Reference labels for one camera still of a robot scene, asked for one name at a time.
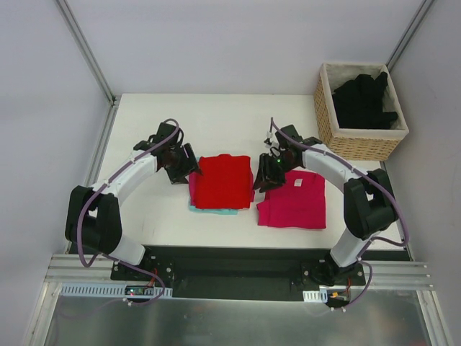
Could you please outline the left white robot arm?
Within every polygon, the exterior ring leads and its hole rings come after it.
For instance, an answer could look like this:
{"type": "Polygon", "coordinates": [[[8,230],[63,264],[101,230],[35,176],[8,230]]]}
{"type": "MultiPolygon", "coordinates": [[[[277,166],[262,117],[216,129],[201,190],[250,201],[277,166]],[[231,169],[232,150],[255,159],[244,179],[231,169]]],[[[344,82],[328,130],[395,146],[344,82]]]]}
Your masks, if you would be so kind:
{"type": "Polygon", "coordinates": [[[145,180],[165,169],[173,185],[188,183],[187,177],[199,173],[197,158],[190,143],[170,140],[163,145],[138,143],[130,158],[109,178],[90,187],[71,191],[65,237],[77,246],[79,254],[90,249],[120,264],[136,280],[154,273],[152,251],[123,234],[120,207],[145,180]]]}

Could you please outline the magenta t shirt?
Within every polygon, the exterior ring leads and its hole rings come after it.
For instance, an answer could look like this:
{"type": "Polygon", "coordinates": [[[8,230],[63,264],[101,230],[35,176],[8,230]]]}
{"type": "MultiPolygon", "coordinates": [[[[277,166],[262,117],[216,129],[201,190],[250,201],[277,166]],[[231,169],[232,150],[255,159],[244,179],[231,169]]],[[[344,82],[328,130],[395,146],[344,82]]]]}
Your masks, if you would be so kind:
{"type": "Polygon", "coordinates": [[[326,228],[326,181],[316,173],[292,170],[286,183],[257,204],[258,224],[274,228],[326,228]]]}

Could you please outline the red t shirt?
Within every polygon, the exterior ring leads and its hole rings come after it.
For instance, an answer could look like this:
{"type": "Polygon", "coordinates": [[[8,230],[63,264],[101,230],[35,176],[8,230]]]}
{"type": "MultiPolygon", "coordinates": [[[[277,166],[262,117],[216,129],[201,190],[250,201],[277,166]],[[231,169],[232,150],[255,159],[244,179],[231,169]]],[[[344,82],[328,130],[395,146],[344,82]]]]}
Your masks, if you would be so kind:
{"type": "Polygon", "coordinates": [[[253,195],[249,156],[202,156],[199,166],[202,173],[195,178],[196,208],[241,210],[250,207],[253,195]]]}

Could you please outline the teal t shirt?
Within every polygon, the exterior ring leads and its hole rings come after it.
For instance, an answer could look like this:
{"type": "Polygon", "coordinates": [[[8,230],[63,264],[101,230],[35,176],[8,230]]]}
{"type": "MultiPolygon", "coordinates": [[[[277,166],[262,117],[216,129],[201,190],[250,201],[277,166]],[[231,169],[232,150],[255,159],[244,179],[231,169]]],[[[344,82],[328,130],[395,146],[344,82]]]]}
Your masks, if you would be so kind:
{"type": "Polygon", "coordinates": [[[238,214],[238,210],[235,209],[201,209],[192,204],[189,204],[189,210],[194,213],[214,214],[222,216],[234,216],[238,214]]]}

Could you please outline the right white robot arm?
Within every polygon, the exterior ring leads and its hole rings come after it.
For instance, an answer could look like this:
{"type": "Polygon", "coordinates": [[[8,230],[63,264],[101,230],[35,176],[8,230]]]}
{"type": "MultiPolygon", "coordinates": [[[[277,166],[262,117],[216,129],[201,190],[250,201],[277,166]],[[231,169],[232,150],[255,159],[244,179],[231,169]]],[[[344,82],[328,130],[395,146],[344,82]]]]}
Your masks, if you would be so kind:
{"type": "Polygon", "coordinates": [[[302,142],[290,139],[259,155],[253,189],[267,192],[281,188],[286,174],[298,167],[321,175],[343,194],[345,229],[324,260],[309,272],[319,285],[341,284],[371,243],[382,239],[380,233],[403,218],[388,174],[382,169],[353,167],[314,137],[302,142]]]}

